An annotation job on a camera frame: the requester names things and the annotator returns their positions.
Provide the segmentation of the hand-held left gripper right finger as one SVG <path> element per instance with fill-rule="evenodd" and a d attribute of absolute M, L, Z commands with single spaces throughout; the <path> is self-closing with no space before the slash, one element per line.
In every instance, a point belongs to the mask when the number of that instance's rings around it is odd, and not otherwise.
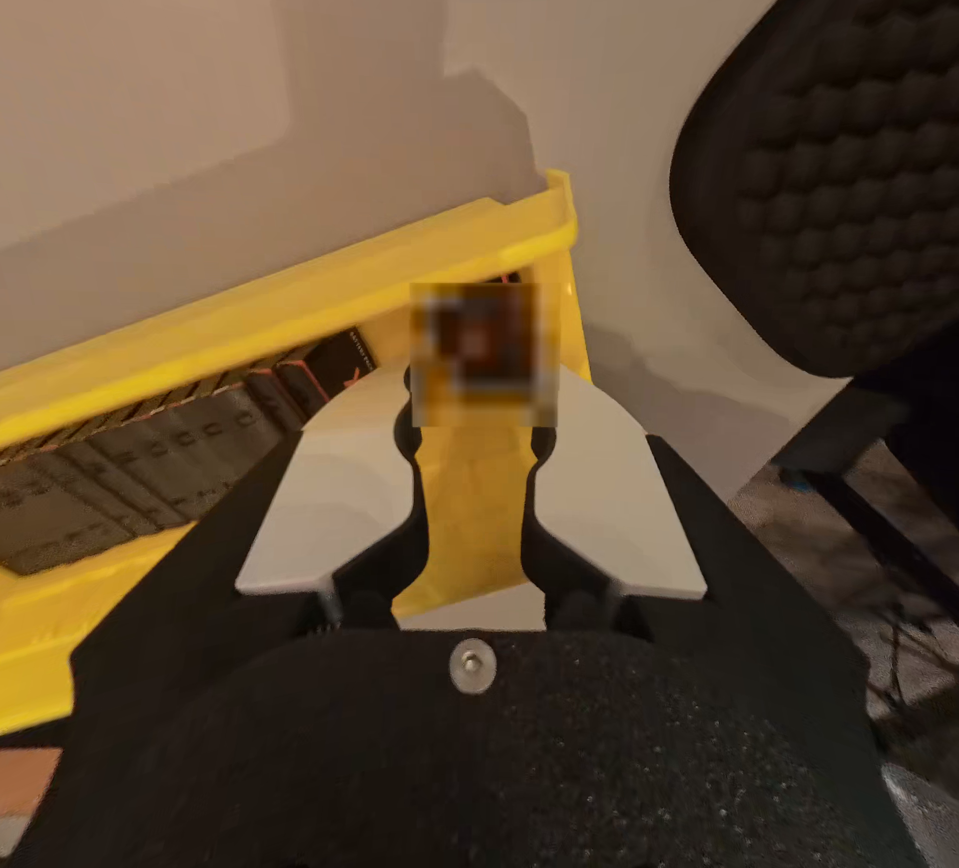
<path fill-rule="evenodd" d="M 591 383 L 560 383 L 530 520 L 623 594 L 698 601 L 707 585 L 641 425 Z"/>

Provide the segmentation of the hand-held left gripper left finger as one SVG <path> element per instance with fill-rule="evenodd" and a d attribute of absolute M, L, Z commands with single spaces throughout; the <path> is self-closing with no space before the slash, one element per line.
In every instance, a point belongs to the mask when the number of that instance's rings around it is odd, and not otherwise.
<path fill-rule="evenodd" d="M 422 572 L 422 478 L 406 369 L 377 369 L 301 432 L 237 576 L 245 596 L 367 585 L 395 598 Z"/>

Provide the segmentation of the row of black batteries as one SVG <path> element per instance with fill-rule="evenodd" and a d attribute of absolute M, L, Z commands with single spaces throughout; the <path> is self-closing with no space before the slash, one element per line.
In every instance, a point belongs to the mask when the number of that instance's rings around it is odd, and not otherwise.
<path fill-rule="evenodd" d="M 351 327 L 3 447 L 2 569 L 39 574 L 198 521 L 375 368 Z"/>

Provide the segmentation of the yellow plastic bin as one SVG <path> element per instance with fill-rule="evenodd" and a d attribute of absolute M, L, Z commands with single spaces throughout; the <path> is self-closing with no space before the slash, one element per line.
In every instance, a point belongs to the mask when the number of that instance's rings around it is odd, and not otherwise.
<path fill-rule="evenodd" d="M 561 362 L 591 378 L 570 250 L 578 235 L 569 175 L 545 174 L 546 190 L 517 203 L 483 198 L 340 251 L 254 280 L 2 371 L 2 448 L 296 347 L 366 325 L 377 360 L 407 355 L 412 283 L 471 282 L 521 273 L 556 283 Z M 490 469 L 476 506 L 441 507 L 431 524 L 432 560 L 396 599 L 401 621 L 473 598 L 522 589 L 521 497 L 531 457 L 521 443 L 467 442 L 448 434 L 421 450 L 429 508 L 440 469 L 456 454 L 468 480 Z M 73 708 L 69 656 L 188 526 L 43 574 L 2 574 L 1 732 L 67 717 Z"/>

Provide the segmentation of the black metal leg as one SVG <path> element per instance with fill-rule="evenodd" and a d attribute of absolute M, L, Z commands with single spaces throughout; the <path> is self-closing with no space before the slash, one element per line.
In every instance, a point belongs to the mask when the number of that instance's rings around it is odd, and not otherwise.
<path fill-rule="evenodd" d="M 880 440 L 864 433 L 827 436 L 810 427 L 773 457 L 780 479 L 821 498 L 864 540 L 871 556 L 888 574 L 933 602 L 958 623 L 957 582 L 872 506 L 847 475 Z"/>

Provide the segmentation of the black honeycomb cushion pad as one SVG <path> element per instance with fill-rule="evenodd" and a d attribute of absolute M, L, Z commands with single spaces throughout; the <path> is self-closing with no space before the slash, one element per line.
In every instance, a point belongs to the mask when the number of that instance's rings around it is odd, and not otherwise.
<path fill-rule="evenodd" d="M 957 322 L 958 0 L 776 0 L 698 97 L 669 202 L 790 365 L 851 379 Z"/>

